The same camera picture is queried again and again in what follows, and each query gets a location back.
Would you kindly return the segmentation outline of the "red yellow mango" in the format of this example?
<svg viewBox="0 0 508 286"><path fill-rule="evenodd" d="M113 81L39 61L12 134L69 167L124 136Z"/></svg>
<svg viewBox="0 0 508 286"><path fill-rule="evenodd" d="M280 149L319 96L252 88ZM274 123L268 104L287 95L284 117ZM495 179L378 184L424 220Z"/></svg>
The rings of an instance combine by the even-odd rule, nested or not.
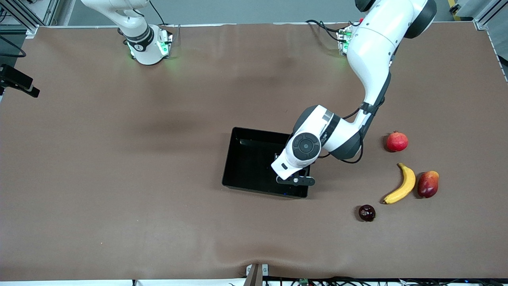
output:
<svg viewBox="0 0 508 286"><path fill-rule="evenodd" d="M439 189L439 174L434 171L428 171L421 174L418 186L417 194L421 198L433 197Z"/></svg>

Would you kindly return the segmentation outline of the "brown table mat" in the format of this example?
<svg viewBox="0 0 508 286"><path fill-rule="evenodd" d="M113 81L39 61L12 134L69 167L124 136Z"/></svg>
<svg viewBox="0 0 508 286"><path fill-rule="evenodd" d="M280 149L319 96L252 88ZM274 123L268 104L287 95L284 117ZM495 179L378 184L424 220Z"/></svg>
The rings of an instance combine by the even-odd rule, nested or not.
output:
<svg viewBox="0 0 508 286"><path fill-rule="evenodd" d="M173 57L131 60L114 28L40 29L0 103L0 280L274 276L508 278L508 84L487 33L436 22L402 41L362 160L312 165L306 199L221 181L234 127L290 133L364 89L307 24L182 27ZM386 147L398 131L401 152ZM383 198L403 181L404 199ZM421 174L439 174L431 198ZM376 210L372 222L358 208Z"/></svg>

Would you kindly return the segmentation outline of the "red pomegranate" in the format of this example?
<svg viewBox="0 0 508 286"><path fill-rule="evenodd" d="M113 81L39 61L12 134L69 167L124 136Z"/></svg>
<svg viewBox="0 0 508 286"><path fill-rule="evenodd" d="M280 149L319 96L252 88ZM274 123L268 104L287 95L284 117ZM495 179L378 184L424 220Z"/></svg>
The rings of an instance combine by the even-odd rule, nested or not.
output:
<svg viewBox="0 0 508 286"><path fill-rule="evenodd" d="M386 147L391 152L401 152L408 147L408 144L408 137L398 131L392 132L386 140Z"/></svg>

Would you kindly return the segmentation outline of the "dark purple mangosteen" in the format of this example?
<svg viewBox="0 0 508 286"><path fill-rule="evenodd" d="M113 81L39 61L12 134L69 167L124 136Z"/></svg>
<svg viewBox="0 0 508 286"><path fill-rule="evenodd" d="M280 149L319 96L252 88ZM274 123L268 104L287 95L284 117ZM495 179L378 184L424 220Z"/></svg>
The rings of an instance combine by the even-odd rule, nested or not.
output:
<svg viewBox="0 0 508 286"><path fill-rule="evenodd" d="M358 208L360 219L366 222L372 222L376 218L376 210L371 205L363 205Z"/></svg>

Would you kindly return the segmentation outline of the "black plastic box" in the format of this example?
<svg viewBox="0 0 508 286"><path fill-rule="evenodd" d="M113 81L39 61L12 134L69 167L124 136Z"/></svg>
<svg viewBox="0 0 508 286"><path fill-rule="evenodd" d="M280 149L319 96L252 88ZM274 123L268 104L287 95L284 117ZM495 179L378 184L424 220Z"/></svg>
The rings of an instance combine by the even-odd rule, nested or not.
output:
<svg viewBox="0 0 508 286"><path fill-rule="evenodd" d="M294 199L306 198L310 186L278 184L272 170L274 153L281 153L289 134L234 127L222 185L230 189Z"/></svg>

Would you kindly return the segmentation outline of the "aluminium frame profile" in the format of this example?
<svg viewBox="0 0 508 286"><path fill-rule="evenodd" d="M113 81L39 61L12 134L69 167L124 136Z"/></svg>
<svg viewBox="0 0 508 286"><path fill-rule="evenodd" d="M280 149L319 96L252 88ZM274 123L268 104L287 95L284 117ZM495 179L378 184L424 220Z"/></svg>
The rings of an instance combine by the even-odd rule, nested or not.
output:
<svg viewBox="0 0 508 286"><path fill-rule="evenodd" d="M473 23L477 31L488 29L488 24L496 16L504 16L508 11L508 0L488 0L486 5L473 18Z"/></svg>
<svg viewBox="0 0 508 286"><path fill-rule="evenodd" d="M38 28L56 24L62 0L0 0L0 33L33 37Z"/></svg>

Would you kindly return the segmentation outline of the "yellow banana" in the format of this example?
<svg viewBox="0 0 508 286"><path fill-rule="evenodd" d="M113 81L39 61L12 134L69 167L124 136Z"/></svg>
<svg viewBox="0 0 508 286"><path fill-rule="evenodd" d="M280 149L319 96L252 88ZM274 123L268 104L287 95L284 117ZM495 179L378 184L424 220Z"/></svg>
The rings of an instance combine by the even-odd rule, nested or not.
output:
<svg viewBox="0 0 508 286"><path fill-rule="evenodd" d="M410 192L412 192L416 184L416 175L414 171L407 167L403 163L398 163L397 166L400 168L403 176L401 185L391 193L387 194L382 203L385 205L391 205L404 199Z"/></svg>

